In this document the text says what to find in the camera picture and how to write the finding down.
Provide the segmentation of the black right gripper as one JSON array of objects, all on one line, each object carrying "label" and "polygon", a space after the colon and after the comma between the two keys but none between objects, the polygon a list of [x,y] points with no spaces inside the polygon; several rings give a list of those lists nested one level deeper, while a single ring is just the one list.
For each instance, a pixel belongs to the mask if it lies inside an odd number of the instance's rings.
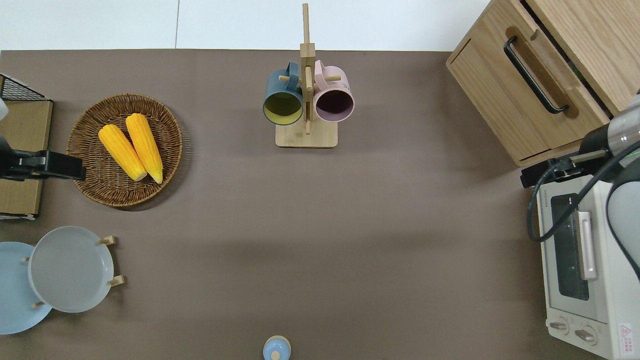
[{"label": "black right gripper", "polygon": [[[534,187],[544,173],[557,162],[563,165],[551,173],[553,177],[581,177],[596,174],[597,171],[605,166],[606,162],[614,157],[613,151],[610,150],[608,144],[609,127],[609,125],[604,125],[587,133],[576,152],[558,157],[557,161],[544,160],[521,169],[519,180],[522,187],[524,189]],[[571,158],[574,157],[585,157],[586,155],[590,155],[590,153],[595,153],[595,155],[582,161],[571,160]]]}]

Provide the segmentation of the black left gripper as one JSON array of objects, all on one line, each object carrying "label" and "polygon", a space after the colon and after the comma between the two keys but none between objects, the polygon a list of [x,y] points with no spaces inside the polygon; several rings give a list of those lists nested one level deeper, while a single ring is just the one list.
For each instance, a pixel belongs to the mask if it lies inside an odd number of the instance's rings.
[{"label": "black left gripper", "polygon": [[0,135],[0,177],[16,182],[43,179],[44,176],[39,171],[44,169],[46,155],[49,176],[78,182],[86,180],[82,158],[48,150],[14,150],[3,135]]}]

